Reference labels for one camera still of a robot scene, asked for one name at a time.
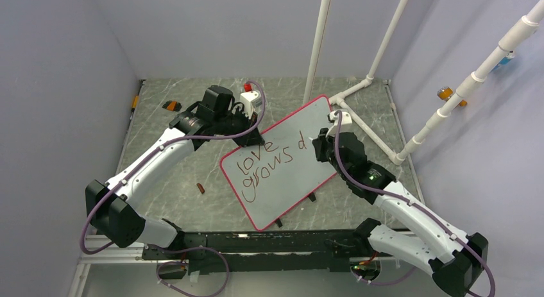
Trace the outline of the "pink framed whiteboard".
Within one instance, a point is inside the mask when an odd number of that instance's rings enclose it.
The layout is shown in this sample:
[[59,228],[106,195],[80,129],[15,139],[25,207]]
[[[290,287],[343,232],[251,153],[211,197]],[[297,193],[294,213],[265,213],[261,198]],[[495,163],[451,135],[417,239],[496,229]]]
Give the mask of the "pink framed whiteboard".
[[336,174],[331,165],[316,160],[308,139],[329,128],[331,111],[328,98],[320,95],[264,130],[264,145],[236,148],[221,159],[220,168],[257,231]]

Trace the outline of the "brown marker cap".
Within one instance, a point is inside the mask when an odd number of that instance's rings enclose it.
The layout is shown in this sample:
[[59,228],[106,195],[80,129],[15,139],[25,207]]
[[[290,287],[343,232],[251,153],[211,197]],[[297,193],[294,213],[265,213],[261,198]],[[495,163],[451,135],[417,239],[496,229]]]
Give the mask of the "brown marker cap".
[[197,186],[197,188],[198,188],[198,190],[200,191],[201,194],[205,193],[205,188],[202,186],[202,184],[197,183],[196,186]]

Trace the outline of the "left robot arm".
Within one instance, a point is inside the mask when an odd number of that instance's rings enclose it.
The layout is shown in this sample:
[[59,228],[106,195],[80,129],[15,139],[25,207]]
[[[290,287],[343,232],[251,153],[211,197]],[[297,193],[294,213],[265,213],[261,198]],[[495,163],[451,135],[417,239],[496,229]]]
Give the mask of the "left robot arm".
[[259,132],[266,111],[266,95],[256,81],[247,81],[236,100],[228,88],[211,85],[202,100],[177,113],[159,139],[138,159],[105,183],[91,181],[85,188],[87,218],[79,245],[85,246],[89,226],[125,248],[141,242],[158,248],[167,258],[186,249],[185,232],[167,219],[139,214],[136,206],[173,166],[211,140],[233,140],[239,147],[264,145]]

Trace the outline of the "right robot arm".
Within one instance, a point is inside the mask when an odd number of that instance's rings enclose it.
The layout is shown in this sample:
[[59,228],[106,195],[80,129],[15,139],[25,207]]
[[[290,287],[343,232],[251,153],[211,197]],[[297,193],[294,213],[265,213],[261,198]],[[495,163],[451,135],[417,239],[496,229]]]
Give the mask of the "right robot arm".
[[489,295],[496,294],[487,264],[487,238],[455,228],[422,205],[392,173],[367,159],[364,144],[354,133],[333,135],[322,128],[312,145],[317,161],[331,164],[354,195],[392,214],[414,234],[404,235],[367,218],[353,231],[357,253],[386,253],[404,260],[428,274],[449,296],[475,296],[471,288],[486,273]]

